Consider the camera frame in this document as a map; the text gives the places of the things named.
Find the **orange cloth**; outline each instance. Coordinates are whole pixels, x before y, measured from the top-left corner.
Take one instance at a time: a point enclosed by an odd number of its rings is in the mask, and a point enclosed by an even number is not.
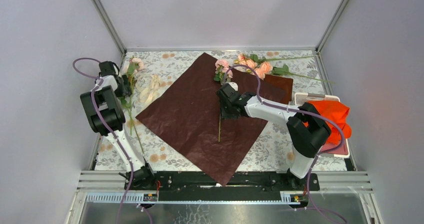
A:
[[[346,123],[346,117],[349,115],[350,108],[342,104],[339,101],[332,100],[319,100],[319,101],[308,101],[313,104],[318,110],[321,116],[324,116],[334,123],[336,123],[343,131],[344,137],[347,139],[352,135],[351,127]],[[331,129],[331,135],[329,136],[327,143],[338,145],[341,140],[340,133],[337,129],[327,122]]]

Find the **white basket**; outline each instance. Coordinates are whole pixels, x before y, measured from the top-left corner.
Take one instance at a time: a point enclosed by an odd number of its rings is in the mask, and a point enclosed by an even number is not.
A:
[[[321,94],[310,94],[310,93],[295,93],[294,94],[294,104],[297,106],[303,105],[307,101],[313,101],[313,100],[334,100],[339,101],[340,98],[334,95],[321,95]],[[347,154],[346,155],[340,155],[340,154],[331,154],[326,153],[322,156],[334,156],[334,157],[341,157],[341,158],[349,158],[351,155],[350,149],[349,149],[349,143],[346,139],[346,148],[347,148]]]

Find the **white wall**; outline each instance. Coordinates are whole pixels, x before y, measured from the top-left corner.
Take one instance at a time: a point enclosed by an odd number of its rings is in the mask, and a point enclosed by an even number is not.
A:
[[[322,57],[386,223],[422,223],[424,0],[351,0]]]
[[[0,222],[63,223],[96,137],[71,63],[120,54],[90,0],[0,0],[0,40]]]
[[[131,48],[314,47],[341,0],[101,0]]]

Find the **raffia ribbon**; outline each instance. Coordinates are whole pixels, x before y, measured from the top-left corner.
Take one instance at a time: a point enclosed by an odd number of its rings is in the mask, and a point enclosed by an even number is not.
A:
[[[144,103],[144,108],[149,106],[157,97],[159,97],[159,93],[157,92],[161,85],[161,79],[158,75],[152,75],[150,84],[147,88],[142,88],[139,85],[136,85],[138,91],[140,91],[138,101],[140,103]]]

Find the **floral pattern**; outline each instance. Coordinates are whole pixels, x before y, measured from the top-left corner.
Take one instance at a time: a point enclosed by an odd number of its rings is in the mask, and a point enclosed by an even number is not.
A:
[[[205,51],[217,59],[226,59],[230,63],[237,59],[239,51]],[[172,83],[181,76],[184,71],[199,57],[203,51],[174,51],[174,52],[128,52],[123,66],[129,63],[134,56],[144,62],[144,69],[135,74],[138,88],[134,89],[133,96],[133,118],[139,114],[145,106],[139,100],[140,90],[149,87],[152,76],[159,76],[160,87],[155,90],[154,98],[162,95]],[[313,55],[312,51],[243,51],[245,55],[256,54],[261,57],[289,58]],[[273,61],[275,67],[287,64],[291,72],[301,75],[319,78],[314,58],[296,59],[287,61]],[[293,94],[295,92],[306,92],[324,94],[320,81],[311,80],[297,76],[293,78]],[[141,153],[136,134],[131,131],[128,113],[125,113],[127,123],[125,129],[129,135],[129,141]],[[155,171],[200,171],[200,169],[167,145],[159,137],[153,134],[140,122],[135,121],[135,127],[139,133],[143,146],[143,156]],[[292,152],[292,141],[286,126],[268,123],[256,140],[237,171],[286,171],[294,155]],[[124,170],[124,162],[117,151],[111,147],[107,140],[103,139],[98,153],[95,170]],[[313,168],[314,170],[346,170],[346,164],[339,157],[320,157]]]

